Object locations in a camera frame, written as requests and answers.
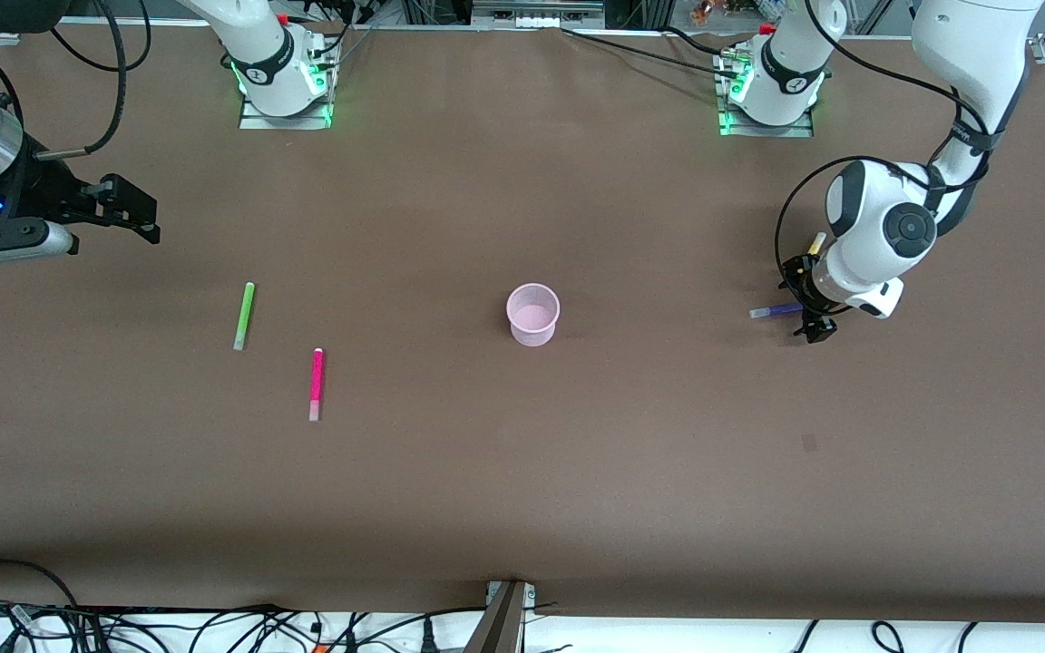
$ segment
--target green marker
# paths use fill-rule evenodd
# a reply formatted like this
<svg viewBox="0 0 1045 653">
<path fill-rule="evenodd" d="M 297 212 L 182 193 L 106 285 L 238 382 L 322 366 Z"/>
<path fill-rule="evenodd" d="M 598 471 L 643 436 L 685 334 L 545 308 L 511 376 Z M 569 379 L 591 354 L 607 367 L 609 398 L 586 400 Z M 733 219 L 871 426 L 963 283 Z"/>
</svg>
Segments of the green marker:
<svg viewBox="0 0 1045 653">
<path fill-rule="evenodd" d="M 245 335 L 249 334 L 249 316 L 252 314 L 252 295 L 256 291 L 257 285 L 252 281 L 245 284 L 245 298 L 240 300 L 240 321 L 236 324 L 236 339 L 232 341 L 233 350 L 245 350 Z"/>
</svg>

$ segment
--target yellow marker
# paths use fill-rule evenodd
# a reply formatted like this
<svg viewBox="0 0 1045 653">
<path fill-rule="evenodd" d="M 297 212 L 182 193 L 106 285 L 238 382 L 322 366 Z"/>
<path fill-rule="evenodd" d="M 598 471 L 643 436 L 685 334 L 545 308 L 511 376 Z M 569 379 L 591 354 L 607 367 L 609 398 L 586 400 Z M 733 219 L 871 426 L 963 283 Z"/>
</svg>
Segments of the yellow marker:
<svg viewBox="0 0 1045 653">
<path fill-rule="evenodd" d="M 821 244 L 825 244 L 825 239 L 829 238 L 829 235 L 825 231 L 818 231 L 815 238 L 813 238 L 813 243 L 809 246 L 808 255 L 815 257 L 818 253 L 821 253 Z"/>
</svg>

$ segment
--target metal bracket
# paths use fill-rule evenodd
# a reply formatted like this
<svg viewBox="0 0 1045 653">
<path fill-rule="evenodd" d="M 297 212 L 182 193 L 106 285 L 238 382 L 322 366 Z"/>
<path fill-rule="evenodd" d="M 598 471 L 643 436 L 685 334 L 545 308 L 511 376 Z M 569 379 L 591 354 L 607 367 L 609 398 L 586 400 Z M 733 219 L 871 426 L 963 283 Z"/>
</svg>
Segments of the metal bracket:
<svg viewBox="0 0 1045 653">
<path fill-rule="evenodd" d="M 730 64 L 729 59 L 720 54 L 712 55 L 712 65 L 719 71 L 738 72 L 737 66 Z M 732 95 L 738 80 L 720 77 L 720 75 L 714 75 L 714 77 L 715 84 L 717 84 L 717 113 L 720 119 L 721 136 L 767 136 L 772 138 L 808 138 L 813 136 L 812 109 L 805 109 L 805 113 L 802 113 L 795 123 L 786 124 L 784 127 L 760 124 L 747 116 L 737 103 L 729 100 L 729 95 Z"/>
<path fill-rule="evenodd" d="M 1045 64 L 1045 34 L 1040 33 L 1029 40 L 1031 42 L 1031 52 L 1035 54 L 1035 62 Z"/>
<path fill-rule="evenodd" d="M 314 48 L 324 48 L 324 34 L 315 33 Z M 312 100 L 312 103 L 304 108 L 302 112 L 291 116 L 271 116 L 262 114 L 249 100 L 249 95 L 245 92 L 243 83 L 240 86 L 240 94 L 245 100 L 240 104 L 240 129 L 295 129 L 315 130 L 329 129 L 333 124 L 333 99 L 336 96 L 336 77 L 341 69 L 341 41 L 336 42 L 333 49 L 311 59 L 308 65 L 311 67 L 310 78 L 314 84 L 325 87 L 325 94 Z"/>
<path fill-rule="evenodd" d="M 489 605 L 462 653 L 519 653 L 524 610 L 534 607 L 534 586 L 522 581 L 486 584 Z"/>
</svg>

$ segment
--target cable connector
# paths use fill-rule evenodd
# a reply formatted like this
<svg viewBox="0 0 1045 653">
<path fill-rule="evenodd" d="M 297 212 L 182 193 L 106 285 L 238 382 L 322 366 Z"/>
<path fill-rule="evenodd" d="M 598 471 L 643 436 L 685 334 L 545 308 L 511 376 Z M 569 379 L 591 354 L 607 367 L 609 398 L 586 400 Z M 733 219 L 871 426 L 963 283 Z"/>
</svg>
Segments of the cable connector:
<svg viewBox="0 0 1045 653">
<path fill-rule="evenodd" d="M 422 653 L 438 653 L 438 644 L 435 642 L 435 622 L 429 616 L 422 621 Z"/>
</svg>

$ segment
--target brown table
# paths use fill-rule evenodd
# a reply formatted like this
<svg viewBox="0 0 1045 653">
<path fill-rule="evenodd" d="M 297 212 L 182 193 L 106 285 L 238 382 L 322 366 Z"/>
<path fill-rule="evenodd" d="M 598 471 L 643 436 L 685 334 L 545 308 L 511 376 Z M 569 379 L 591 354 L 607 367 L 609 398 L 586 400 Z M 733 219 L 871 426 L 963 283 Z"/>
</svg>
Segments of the brown table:
<svg viewBox="0 0 1045 653">
<path fill-rule="evenodd" d="M 76 257 L 0 265 L 0 555 L 96 604 L 410 610 L 519 576 L 568 613 L 1045 620 L 1045 66 L 895 318 L 804 347 L 746 317 L 787 300 L 781 200 L 838 156 L 921 161 L 944 99 L 834 59 L 812 140 L 721 137 L 696 71 L 382 31 L 332 129 L 238 132 L 219 54 L 158 28 L 119 135 L 72 162 L 155 195 L 161 244 L 79 227 Z M 0 61 L 47 145 L 106 124 L 113 75 L 47 37 Z M 563 301 L 538 350 L 503 314 L 532 280 Z"/>
</svg>

